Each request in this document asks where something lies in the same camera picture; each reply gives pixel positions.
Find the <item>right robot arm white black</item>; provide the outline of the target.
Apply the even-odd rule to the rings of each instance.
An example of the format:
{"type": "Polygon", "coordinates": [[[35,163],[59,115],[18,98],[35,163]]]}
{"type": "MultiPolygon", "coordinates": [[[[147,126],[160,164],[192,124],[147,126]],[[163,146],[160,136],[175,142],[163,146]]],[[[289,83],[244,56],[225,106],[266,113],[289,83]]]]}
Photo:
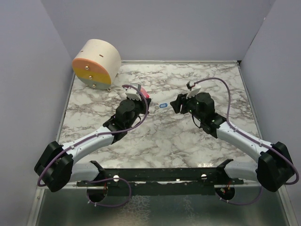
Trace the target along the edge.
{"type": "Polygon", "coordinates": [[[216,172],[219,183],[227,184],[233,178],[246,179],[259,182],[265,189],[275,192],[296,174],[283,143],[272,144],[231,126],[225,117],[216,113],[209,93],[201,92],[193,97],[179,94],[170,105],[175,113],[190,113],[200,122],[205,133],[226,141],[254,160],[254,163],[231,160],[216,172]]]}

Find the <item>pink strap keyring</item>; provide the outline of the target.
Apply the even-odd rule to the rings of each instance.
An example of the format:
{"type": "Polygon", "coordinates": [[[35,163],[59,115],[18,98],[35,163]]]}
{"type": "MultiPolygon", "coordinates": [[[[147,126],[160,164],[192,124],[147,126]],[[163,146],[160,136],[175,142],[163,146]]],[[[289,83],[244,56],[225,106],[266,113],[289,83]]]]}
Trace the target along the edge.
{"type": "Polygon", "coordinates": [[[140,92],[143,94],[143,96],[145,98],[150,98],[150,95],[147,93],[147,91],[143,87],[140,88],[140,92]]]}

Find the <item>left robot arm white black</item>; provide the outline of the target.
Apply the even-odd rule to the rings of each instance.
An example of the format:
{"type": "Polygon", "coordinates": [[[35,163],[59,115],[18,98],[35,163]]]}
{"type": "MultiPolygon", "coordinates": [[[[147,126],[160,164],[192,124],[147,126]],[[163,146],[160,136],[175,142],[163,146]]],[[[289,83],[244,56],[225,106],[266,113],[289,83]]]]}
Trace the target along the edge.
{"type": "Polygon", "coordinates": [[[37,185],[56,192],[71,182],[74,165],[90,153],[121,140],[146,119],[151,98],[120,102],[116,112],[96,131],[69,143],[49,143],[34,167],[37,185]]]}

